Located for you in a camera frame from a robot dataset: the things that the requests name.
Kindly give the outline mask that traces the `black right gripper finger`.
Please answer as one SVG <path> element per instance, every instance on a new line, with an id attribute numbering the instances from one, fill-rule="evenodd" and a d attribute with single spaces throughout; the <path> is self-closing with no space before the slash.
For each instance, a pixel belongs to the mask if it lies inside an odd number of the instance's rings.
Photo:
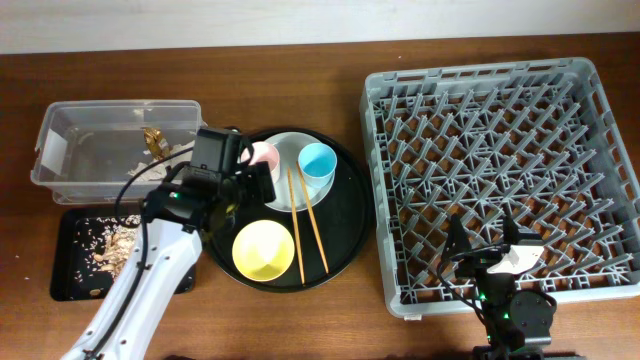
<path id="1" fill-rule="evenodd" d="M 540 235 L 528 228 L 521 229 L 508 215 L 503 220 L 503 242 L 509 245 L 539 245 Z"/>
<path id="2" fill-rule="evenodd" d="M 468 257 L 470 251 L 471 244 L 466 228 L 462 224 L 460 217 L 454 214 L 450 219 L 449 233 L 444 244 L 441 258 L 443 261 L 460 261 Z"/>

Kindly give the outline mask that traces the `wooden chopstick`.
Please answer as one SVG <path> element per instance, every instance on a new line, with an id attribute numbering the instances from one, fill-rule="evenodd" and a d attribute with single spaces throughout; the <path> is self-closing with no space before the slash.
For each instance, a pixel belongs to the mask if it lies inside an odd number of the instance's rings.
<path id="1" fill-rule="evenodd" d="M 311 221 L 313 233 L 314 233 L 316 244 L 317 244 L 317 247 L 318 247 L 318 250 L 319 250 L 319 254 L 320 254 L 320 257 L 321 257 L 321 260 L 322 260 L 322 264 L 323 264 L 325 273 L 328 275 L 330 273 L 330 271 L 329 271 L 329 266 L 328 266 L 327 258 L 326 258 L 326 255 L 325 255 L 325 251 L 324 251 L 322 238 L 321 238 L 320 233 L 319 233 L 319 229 L 318 229 L 316 217 L 315 217 L 315 214 L 314 214 L 313 206 L 311 204 L 311 201 L 310 201 L 310 198 L 309 198 L 309 195 L 308 195 L 306 182 L 304 180 L 304 176 L 303 176 L 302 170 L 301 170 L 300 165 L 298 163 L 296 163 L 296 169 L 297 169 L 299 181 L 301 183 L 301 188 L 302 188 L 304 200 L 305 200 L 305 203 L 306 203 L 307 211 L 308 211 L 309 218 L 310 218 L 310 221 Z"/>
<path id="2" fill-rule="evenodd" d="M 295 249 L 296 249 L 296 256 L 297 256 L 297 261 L 298 261 L 298 267 L 299 267 L 299 274 L 300 274 L 301 284 L 305 285 L 306 284 L 306 276 L 305 276 L 305 271 L 304 271 L 304 259 L 303 259 L 303 254 L 302 254 L 302 248 L 301 248 L 301 242 L 300 242 L 300 233 L 299 233 L 299 225 L 298 225 L 298 219 L 297 219 L 297 209 L 296 209 L 296 201 L 295 201 L 295 195 L 294 195 L 293 176 L 292 176 L 291 168 L 289 168 L 289 167 L 287 168 L 287 184 L 288 184 L 288 189 L 289 189 L 289 197 L 290 197 L 290 205 L 291 205 L 291 217 L 292 217 L 293 228 L 294 228 L 294 241 L 295 241 Z"/>

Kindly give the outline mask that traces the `white wrapper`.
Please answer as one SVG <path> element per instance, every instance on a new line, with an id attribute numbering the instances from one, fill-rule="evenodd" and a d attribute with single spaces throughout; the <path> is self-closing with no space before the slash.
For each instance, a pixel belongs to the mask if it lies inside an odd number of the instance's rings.
<path id="1" fill-rule="evenodd" d="M 170 154 L 173 155 L 173 154 L 175 154 L 175 153 L 177 153 L 179 151 L 185 150 L 187 148 L 191 148 L 194 145 L 195 145 L 194 141 L 191 141 L 191 142 L 189 142 L 187 144 L 184 144 L 184 145 L 181 145 L 181 144 L 174 145 L 170 150 Z M 139 178 L 137 178 L 137 181 L 162 180 L 166 176 L 167 171 L 170 168 L 175 167 L 176 165 L 178 165 L 181 162 L 190 161 L 191 160 L 191 156 L 192 156 L 191 152 L 184 153 L 184 154 L 182 154 L 180 156 L 177 156 L 177 157 L 175 157 L 173 159 L 170 159 L 169 161 L 167 161 L 167 162 L 165 162 L 163 164 L 157 165 L 157 166 L 153 167 L 152 169 L 147 170 L 146 172 L 144 172 Z"/>

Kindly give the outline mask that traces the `yellow bowl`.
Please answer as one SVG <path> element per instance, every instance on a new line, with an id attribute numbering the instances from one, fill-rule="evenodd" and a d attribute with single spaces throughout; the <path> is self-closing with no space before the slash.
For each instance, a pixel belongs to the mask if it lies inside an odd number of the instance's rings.
<path id="1" fill-rule="evenodd" d="M 291 266 L 295 245 L 280 223 L 258 220 L 243 227 L 232 245 L 232 260 L 246 278 L 267 282 L 282 276 Z"/>

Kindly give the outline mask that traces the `brown gold snack wrapper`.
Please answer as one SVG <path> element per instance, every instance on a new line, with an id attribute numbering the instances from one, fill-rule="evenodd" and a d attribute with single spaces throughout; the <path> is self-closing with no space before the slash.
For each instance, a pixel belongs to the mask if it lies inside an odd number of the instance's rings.
<path id="1" fill-rule="evenodd" d="M 170 155 L 170 145 L 160 129 L 143 127 L 143 136 L 154 160 L 160 161 Z"/>

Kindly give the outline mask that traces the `food scraps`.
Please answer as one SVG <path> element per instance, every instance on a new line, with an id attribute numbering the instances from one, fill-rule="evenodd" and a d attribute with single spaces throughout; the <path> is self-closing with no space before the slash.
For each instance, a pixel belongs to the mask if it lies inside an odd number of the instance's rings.
<path id="1" fill-rule="evenodd" d="M 79 282 L 108 275 L 115 280 L 134 249 L 139 215 L 94 217 L 79 220 L 73 230 L 72 249 L 79 251 Z"/>

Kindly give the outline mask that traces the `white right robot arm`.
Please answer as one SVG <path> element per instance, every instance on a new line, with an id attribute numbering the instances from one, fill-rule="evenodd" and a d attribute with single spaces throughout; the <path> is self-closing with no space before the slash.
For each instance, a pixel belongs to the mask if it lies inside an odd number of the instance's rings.
<path id="1" fill-rule="evenodd" d="M 474 281 L 478 296 L 467 300 L 484 325 L 488 344 L 472 350 L 474 359 L 544 359 L 543 348 L 551 344 L 550 329 L 557 301 L 533 289 L 516 288 L 516 276 L 531 269 L 544 250 L 542 236 L 519 227 L 510 217 L 503 220 L 503 240 L 472 248 L 461 219 L 454 214 L 436 276 L 446 288 L 444 268 L 454 263 L 455 276 Z"/>

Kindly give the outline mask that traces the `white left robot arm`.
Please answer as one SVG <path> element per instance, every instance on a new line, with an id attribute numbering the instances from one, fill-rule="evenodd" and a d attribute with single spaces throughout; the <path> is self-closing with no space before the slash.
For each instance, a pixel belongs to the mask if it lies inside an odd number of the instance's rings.
<path id="1" fill-rule="evenodd" d="M 65 359 L 141 359 L 166 308 L 194 268 L 208 232 L 240 204 L 275 198 L 265 161 L 229 174 L 185 166 L 141 203 L 140 225 L 124 269 Z"/>

